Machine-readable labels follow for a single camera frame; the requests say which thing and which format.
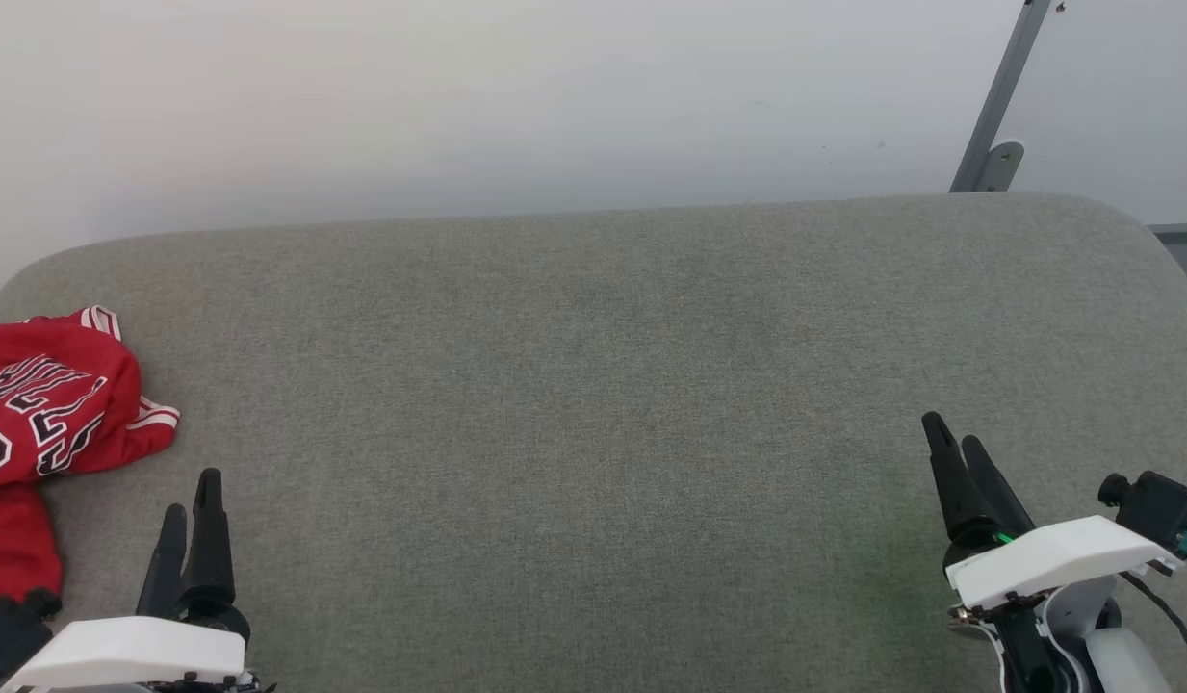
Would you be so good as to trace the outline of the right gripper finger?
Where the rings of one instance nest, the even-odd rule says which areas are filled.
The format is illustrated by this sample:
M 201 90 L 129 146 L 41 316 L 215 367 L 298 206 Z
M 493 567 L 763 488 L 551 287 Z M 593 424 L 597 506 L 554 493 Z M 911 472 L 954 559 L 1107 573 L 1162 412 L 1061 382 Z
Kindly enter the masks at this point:
M 966 437 L 960 444 L 966 458 L 969 477 L 975 482 L 980 500 L 989 506 L 990 516 L 1007 535 L 1023 535 L 1036 527 L 1005 476 L 991 460 L 984 444 Z
M 929 447 L 929 466 L 948 543 L 959 548 L 994 547 L 999 524 L 969 473 L 967 460 L 940 413 L 920 417 Z

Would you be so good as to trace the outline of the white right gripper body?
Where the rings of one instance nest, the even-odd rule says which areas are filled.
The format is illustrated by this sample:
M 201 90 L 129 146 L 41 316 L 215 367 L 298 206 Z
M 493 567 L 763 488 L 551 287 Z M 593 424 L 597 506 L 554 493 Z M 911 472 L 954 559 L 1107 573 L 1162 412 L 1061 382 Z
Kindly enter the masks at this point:
M 1002 692 L 1170 692 L 1153 653 L 1112 610 L 1123 578 L 1181 560 L 1111 519 L 1039 527 L 945 567 L 951 630 L 994 648 Z

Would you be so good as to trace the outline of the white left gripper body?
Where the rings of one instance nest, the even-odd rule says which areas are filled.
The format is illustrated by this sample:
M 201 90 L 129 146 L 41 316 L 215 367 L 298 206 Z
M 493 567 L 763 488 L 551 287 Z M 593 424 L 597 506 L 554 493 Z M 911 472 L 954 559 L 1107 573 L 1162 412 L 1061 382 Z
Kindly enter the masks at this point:
M 0 692 L 264 692 L 249 637 L 235 605 L 205 597 L 167 617 L 77 619 L 0 678 Z

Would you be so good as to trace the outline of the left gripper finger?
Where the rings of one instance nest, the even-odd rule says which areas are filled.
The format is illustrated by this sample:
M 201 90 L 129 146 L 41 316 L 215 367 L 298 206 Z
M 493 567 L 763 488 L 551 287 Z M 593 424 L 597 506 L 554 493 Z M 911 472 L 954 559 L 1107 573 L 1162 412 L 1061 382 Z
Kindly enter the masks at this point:
M 205 469 L 199 475 L 192 519 L 188 565 L 180 574 L 180 595 L 236 596 L 229 524 L 218 469 Z
M 188 557 L 188 510 L 178 503 L 167 507 L 155 548 L 150 555 L 141 595 L 137 600 L 139 617 L 173 617 L 178 609 L 180 571 Z

